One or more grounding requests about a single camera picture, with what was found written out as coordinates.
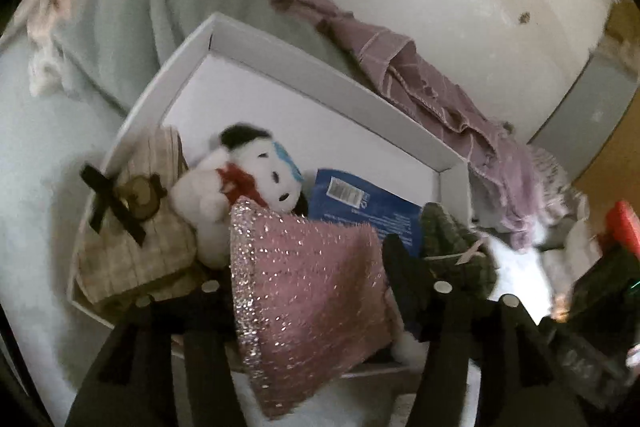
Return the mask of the green plaid cloth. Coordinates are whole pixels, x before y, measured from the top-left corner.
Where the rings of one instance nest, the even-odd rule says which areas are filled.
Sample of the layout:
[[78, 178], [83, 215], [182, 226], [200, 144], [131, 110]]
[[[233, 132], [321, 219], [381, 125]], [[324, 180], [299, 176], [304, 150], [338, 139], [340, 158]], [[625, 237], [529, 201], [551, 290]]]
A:
[[420, 225], [419, 257], [434, 277], [465, 294], [487, 299], [497, 283], [497, 268], [484, 237], [454, 219], [438, 202], [423, 207]]

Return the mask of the pink glitter pouch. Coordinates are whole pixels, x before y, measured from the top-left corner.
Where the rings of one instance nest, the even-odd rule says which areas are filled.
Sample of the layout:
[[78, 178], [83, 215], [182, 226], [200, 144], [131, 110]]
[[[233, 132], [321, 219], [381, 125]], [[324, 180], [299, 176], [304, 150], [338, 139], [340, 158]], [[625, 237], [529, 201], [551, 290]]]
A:
[[392, 342], [370, 225], [282, 215], [242, 197], [230, 212], [230, 254], [242, 364], [265, 417], [290, 413]]

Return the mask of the red pillow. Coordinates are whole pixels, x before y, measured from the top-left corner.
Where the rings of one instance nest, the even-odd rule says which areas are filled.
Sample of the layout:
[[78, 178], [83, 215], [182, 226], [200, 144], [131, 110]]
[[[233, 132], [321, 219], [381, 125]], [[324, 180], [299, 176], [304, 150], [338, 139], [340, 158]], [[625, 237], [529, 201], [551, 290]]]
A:
[[602, 251], [609, 251], [614, 246], [622, 246], [636, 257], [640, 256], [640, 222], [626, 200], [616, 202], [605, 216]]

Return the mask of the beige plaid bear bag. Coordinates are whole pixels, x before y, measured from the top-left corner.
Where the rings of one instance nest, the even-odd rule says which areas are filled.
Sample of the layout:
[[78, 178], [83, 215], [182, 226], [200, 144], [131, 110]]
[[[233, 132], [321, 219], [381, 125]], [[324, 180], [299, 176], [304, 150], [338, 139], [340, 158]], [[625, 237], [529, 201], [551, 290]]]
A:
[[172, 128], [139, 141], [113, 176], [91, 165], [82, 168], [92, 196], [74, 280], [91, 306], [123, 308], [144, 295], [182, 297], [203, 282], [195, 233], [168, 199], [185, 172], [180, 135]]

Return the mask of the floral white quilt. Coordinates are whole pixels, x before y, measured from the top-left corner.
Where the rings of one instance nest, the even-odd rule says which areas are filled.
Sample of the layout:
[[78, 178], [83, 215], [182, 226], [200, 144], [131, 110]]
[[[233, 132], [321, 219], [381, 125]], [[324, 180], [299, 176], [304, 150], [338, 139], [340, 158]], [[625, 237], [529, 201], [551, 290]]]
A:
[[474, 225], [497, 263], [498, 282], [490, 298], [513, 293], [523, 300], [536, 322], [547, 315], [563, 322], [573, 286], [596, 263], [600, 247], [590, 228], [587, 195], [570, 184], [565, 169], [551, 153], [536, 146], [529, 152], [540, 202], [530, 246], [511, 248], [486, 188], [477, 176], [470, 176]]

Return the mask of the mauve checked cloth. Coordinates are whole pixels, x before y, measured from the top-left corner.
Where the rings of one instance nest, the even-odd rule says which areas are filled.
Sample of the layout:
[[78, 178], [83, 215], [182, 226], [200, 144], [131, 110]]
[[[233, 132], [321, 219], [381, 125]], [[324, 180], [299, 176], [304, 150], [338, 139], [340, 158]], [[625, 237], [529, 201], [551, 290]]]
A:
[[463, 157], [494, 208], [492, 227], [508, 234], [514, 249], [533, 246], [539, 182], [532, 154], [425, 61], [411, 38], [363, 23], [332, 0], [269, 1], [311, 23], [355, 61], [378, 96]]

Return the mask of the grey cabinet panel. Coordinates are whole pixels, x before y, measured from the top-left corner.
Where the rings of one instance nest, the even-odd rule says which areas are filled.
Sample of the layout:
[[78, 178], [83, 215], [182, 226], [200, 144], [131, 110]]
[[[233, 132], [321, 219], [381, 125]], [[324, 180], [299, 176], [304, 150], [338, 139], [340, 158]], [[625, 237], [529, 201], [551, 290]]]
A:
[[620, 61], [592, 54], [529, 143], [551, 153], [568, 179], [576, 180], [620, 123], [637, 86], [638, 76]]

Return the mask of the blue flat packet in box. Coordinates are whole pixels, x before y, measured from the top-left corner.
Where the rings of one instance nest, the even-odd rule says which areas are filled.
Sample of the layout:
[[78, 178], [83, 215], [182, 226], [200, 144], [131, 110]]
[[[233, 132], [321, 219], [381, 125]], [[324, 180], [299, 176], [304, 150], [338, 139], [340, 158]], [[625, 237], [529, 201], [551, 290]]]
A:
[[408, 253], [419, 257], [423, 233], [421, 208], [384, 188], [345, 171], [319, 169], [309, 201], [308, 218], [341, 225], [367, 223], [380, 239], [396, 234]]

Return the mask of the white plush toy dog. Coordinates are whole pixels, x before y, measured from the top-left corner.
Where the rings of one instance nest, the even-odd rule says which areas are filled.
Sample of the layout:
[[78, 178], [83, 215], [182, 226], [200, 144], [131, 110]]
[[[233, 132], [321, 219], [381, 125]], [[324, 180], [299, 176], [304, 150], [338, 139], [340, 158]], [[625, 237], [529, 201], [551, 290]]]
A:
[[169, 191], [171, 207], [195, 231], [196, 257], [209, 269], [230, 259], [230, 211], [241, 197], [277, 212], [305, 216], [304, 178], [272, 134], [251, 124], [224, 129], [219, 146]]

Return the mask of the white cardboard box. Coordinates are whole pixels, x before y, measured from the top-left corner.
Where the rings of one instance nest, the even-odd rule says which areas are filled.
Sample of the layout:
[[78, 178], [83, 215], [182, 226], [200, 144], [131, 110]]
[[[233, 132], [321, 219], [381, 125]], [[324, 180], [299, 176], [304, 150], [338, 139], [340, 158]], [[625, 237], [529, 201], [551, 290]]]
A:
[[271, 133], [311, 191], [318, 170], [345, 171], [423, 206], [472, 218], [466, 160], [392, 104], [295, 46], [216, 13], [156, 74], [120, 127], [101, 169], [118, 173], [158, 129], [177, 130], [186, 165], [213, 153], [221, 131]]

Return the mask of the pale green blanket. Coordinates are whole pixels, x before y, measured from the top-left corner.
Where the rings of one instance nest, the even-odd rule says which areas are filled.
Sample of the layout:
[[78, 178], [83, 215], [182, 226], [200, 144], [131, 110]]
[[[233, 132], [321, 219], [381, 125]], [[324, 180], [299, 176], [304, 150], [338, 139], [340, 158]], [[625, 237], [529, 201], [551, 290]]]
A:
[[355, 61], [328, 37], [270, 0], [76, 0], [72, 16], [52, 31], [64, 92], [96, 91], [127, 114], [186, 38], [221, 12], [361, 79]]

